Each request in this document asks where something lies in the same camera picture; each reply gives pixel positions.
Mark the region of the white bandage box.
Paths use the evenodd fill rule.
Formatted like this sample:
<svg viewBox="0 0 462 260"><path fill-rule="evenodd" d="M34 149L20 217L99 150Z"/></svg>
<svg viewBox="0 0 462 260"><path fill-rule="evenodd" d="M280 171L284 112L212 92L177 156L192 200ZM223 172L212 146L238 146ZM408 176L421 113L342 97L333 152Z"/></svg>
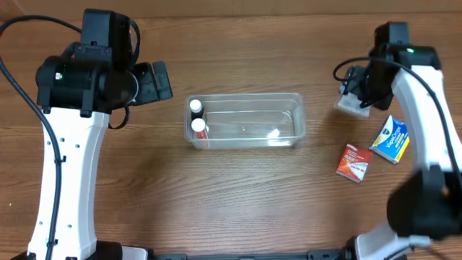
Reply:
<svg viewBox="0 0 462 260"><path fill-rule="evenodd" d="M336 103L336 107L351 116L368 118L370 115L370 108L360 108L359 105L361 103L362 102L357 99L355 94L348 93L346 95L340 95L340 98Z"/></svg>

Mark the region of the black tube white cap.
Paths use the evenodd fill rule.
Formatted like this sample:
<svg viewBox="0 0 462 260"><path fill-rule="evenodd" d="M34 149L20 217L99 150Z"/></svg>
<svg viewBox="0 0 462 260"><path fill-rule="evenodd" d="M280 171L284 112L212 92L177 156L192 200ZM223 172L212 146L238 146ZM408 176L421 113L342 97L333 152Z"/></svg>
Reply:
<svg viewBox="0 0 462 260"><path fill-rule="evenodd" d="M204 111L205 107L202 105L200 100L194 99L189 103L189 109L191 112L191 120L195 120L197 118L204 118Z"/></svg>

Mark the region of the orange tube white cap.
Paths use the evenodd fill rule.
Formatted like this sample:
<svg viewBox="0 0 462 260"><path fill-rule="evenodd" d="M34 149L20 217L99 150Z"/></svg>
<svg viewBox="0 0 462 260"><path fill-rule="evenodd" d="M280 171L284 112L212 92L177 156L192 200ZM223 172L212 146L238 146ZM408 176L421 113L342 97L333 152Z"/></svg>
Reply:
<svg viewBox="0 0 462 260"><path fill-rule="evenodd" d="M197 139L208 139L208 126L206 125L206 122L202 118L196 118L192 120L191 122L191 129L194 132L194 136Z"/></svg>

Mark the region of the blue yellow lozenge box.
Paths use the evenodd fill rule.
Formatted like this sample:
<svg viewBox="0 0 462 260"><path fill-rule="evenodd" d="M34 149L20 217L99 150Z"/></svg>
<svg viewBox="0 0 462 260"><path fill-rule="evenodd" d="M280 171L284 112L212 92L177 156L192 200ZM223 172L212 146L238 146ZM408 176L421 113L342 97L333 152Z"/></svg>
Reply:
<svg viewBox="0 0 462 260"><path fill-rule="evenodd" d="M394 116L389 116L373 140L370 150L396 164L408 144L409 133L405 123Z"/></svg>

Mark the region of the red small box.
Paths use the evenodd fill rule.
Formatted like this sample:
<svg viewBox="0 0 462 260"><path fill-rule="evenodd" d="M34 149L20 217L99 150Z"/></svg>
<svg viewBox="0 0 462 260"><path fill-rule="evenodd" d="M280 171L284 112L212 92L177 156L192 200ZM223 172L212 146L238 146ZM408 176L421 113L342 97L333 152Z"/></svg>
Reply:
<svg viewBox="0 0 462 260"><path fill-rule="evenodd" d="M360 183L365 177L371 157L371 151L347 144L336 168L336 173Z"/></svg>

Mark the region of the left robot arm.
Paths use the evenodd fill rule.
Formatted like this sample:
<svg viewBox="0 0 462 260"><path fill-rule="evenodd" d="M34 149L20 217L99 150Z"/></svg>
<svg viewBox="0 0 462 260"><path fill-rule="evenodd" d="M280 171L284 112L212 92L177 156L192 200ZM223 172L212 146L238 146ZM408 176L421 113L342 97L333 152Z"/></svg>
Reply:
<svg viewBox="0 0 462 260"><path fill-rule="evenodd" d="M152 259L149 248L98 240L95 184L114 110L170 99L166 65L139 63L140 32L126 15L87 9L80 39L38 68L44 161L37 221L21 259Z"/></svg>

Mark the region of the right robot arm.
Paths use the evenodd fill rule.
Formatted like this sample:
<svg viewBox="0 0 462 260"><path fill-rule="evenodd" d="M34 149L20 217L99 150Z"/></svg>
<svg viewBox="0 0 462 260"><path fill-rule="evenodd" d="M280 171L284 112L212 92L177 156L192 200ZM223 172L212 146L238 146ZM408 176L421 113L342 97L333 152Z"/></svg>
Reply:
<svg viewBox="0 0 462 260"><path fill-rule="evenodd" d="M387 219L348 241L339 259L405 259L415 248L461 234L461 141L443 89L437 51L412 45L405 22L375 29L365 57L345 61L338 107L356 116L397 100L405 118L414 171L388 198Z"/></svg>

